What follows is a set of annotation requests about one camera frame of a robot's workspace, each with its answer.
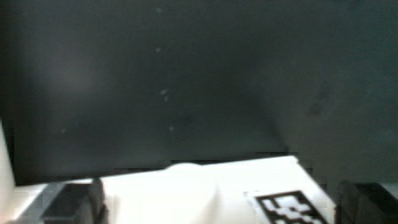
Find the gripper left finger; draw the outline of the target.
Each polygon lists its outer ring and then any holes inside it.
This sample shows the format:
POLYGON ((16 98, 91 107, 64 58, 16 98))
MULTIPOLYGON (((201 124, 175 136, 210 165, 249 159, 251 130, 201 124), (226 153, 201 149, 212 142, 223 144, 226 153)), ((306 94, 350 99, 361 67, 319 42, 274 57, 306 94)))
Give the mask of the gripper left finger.
POLYGON ((107 224, 104 184, 68 184, 41 215, 43 224, 107 224))

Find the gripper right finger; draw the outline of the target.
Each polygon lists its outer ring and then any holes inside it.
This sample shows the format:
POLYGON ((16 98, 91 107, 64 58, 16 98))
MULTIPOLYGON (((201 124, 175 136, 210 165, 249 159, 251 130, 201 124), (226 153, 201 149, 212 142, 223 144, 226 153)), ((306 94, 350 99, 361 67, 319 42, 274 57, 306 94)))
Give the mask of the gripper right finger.
POLYGON ((398 224, 398 182, 342 182, 334 224, 398 224))

